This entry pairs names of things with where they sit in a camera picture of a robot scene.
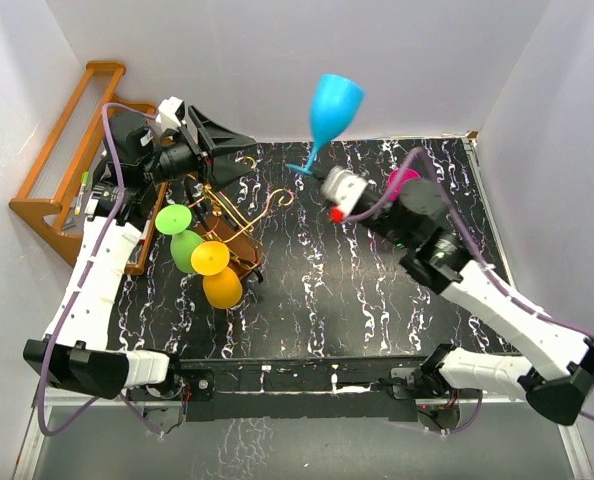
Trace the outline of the orange wine glass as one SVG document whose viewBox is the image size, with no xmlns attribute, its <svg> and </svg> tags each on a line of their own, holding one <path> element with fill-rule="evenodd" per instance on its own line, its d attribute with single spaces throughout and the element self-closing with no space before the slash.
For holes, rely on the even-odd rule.
<svg viewBox="0 0 594 480">
<path fill-rule="evenodd" d="M 191 255 L 193 269 L 203 277 L 206 298 L 217 309 L 233 308 L 243 295 L 241 281 L 229 262 L 230 251 L 219 241 L 203 242 Z"/>
</svg>

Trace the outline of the pink wine glass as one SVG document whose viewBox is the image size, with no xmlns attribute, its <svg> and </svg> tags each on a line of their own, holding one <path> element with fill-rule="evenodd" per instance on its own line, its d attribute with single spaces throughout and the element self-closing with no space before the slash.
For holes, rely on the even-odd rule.
<svg viewBox="0 0 594 480">
<path fill-rule="evenodd" d="M 389 175 L 388 180 L 387 180 L 387 183 L 386 183 L 386 188 L 389 188 L 395 182 L 395 179 L 396 179 L 397 175 L 398 175 L 398 172 L 397 171 L 393 171 Z M 416 170 L 414 170 L 414 169 L 407 169 L 405 171 L 404 176 L 402 177 L 401 181 L 397 184 L 396 189 L 392 192 L 392 194 L 390 196 L 390 201 L 391 202 L 394 202 L 394 201 L 397 200 L 397 198 L 399 196 L 399 193 L 400 193 L 403 185 L 406 182 L 408 182 L 410 180 L 418 179 L 420 177 L 421 177 L 421 175 Z"/>
</svg>

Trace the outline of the gold wire wine glass rack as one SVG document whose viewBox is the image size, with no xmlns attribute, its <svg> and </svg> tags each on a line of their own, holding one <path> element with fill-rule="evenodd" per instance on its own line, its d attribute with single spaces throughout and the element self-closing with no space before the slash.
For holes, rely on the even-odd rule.
<svg viewBox="0 0 594 480">
<path fill-rule="evenodd" d="M 194 231 L 205 241 L 220 241 L 228 247 L 228 266 L 241 281 L 254 275 L 257 282 L 262 283 L 264 252 L 262 241 L 255 236 L 256 224 L 271 213 L 274 202 L 279 207 L 290 206 L 295 200 L 294 193 L 284 188 L 272 191 L 262 212 L 248 219 L 223 191 L 214 190 L 208 183 L 200 183 L 197 173 L 188 174 L 183 179 L 183 188 L 188 207 L 198 222 Z"/>
</svg>

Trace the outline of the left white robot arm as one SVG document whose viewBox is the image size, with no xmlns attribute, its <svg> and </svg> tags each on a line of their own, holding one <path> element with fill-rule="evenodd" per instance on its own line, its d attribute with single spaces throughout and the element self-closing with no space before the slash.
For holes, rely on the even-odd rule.
<svg viewBox="0 0 594 480">
<path fill-rule="evenodd" d="M 148 115 L 123 104 L 103 106 L 106 155 L 92 175 L 83 240 L 60 306 L 42 339 L 27 340 L 23 358 L 47 387 L 113 399 L 149 385 L 171 399 L 184 376 L 171 355 L 108 349 L 108 325 L 126 264 L 165 182 L 196 173 L 219 191 L 251 167 L 231 154 L 255 145 L 177 97 Z"/>
</svg>

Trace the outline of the blue wine glass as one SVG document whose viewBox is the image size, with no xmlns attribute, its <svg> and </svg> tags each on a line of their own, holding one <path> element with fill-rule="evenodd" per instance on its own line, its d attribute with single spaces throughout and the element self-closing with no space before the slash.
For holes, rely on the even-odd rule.
<svg viewBox="0 0 594 480">
<path fill-rule="evenodd" d="M 310 176 L 319 151 L 351 125 L 364 97 L 364 89 L 354 81 L 336 74 L 323 74 L 310 108 L 311 152 L 303 166 L 288 164 L 287 167 Z"/>
</svg>

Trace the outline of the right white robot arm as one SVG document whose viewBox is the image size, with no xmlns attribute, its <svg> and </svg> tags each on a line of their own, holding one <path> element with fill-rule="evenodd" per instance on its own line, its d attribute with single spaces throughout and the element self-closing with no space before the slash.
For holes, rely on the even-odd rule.
<svg viewBox="0 0 594 480">
<path fill-rule="evenodd" d="M 381 203 L 362 177 L 341 167 L 314 175 L 335 223 L 358 217 L 368 230 L 405 250 L 399 263 L 418 284 L 461 306 L 514 346 L 515 356 L 441 344 L 412 382 L 443 397 L 477 389 L 521 399 L 546 419 L 569 426 L 594 388 L 594 339 L 543 320 L 542 312 L 481 266 L 447 221 L 439 186 L 418 178 Z"/>
</svg>

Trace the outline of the green wine glass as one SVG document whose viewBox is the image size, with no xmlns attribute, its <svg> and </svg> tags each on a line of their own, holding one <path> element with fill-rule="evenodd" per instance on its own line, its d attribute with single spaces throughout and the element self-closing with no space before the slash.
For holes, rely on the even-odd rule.
<svg viewBox="0 0 594 480">
<path fill-rule="evenodd" d="M 170 236 L 170 253 L 178 270 L 194 274 L 191 257 L 204 239 L 190 230 L 193 216 L 191 210 L 183 204 L 171 204 L 162 208 L 155 218 L 155 227 L 163 235 Z"/>
</svg>

